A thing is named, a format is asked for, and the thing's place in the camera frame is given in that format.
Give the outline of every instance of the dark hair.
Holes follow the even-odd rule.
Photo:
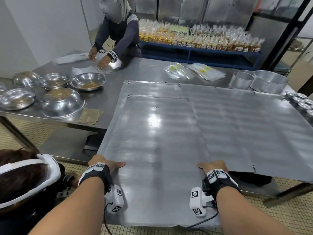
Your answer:
[[[0,150],[0,166],[28,159],[38,159],[30,149]],[[28,165],[0,175],[0,203],[16,199],[35,188],[45,176],[46,166]]]

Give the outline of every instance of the hijab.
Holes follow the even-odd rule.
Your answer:
[[[127,0],[100,0],[100,8],[108,19],[117,24],[125,21],[131,11]]]

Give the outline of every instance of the table leg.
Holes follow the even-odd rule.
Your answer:
[[[4,127],[6,127],[6,129],[9,130],[11,134],[14,135],[15,139],[21,145],[34,150],[36,153],[39,153],[37,147],[31,141],[29,141],[29,139],[26,138],[25,135],[22,134],[21,131],[19,131],[18,128],[15,127],[14,124],[11,121],[9,121],[6,117],[0,116],[0,123]]]
[[[263,204],[270,208],[275,205],[279,205],[283,202],[296,198],[298,196],[304,195],[306,193],[313,191],[313,184],[301,183],[288,190],[285,190],[277,195],[276,198],[269,198],[263,201]]]

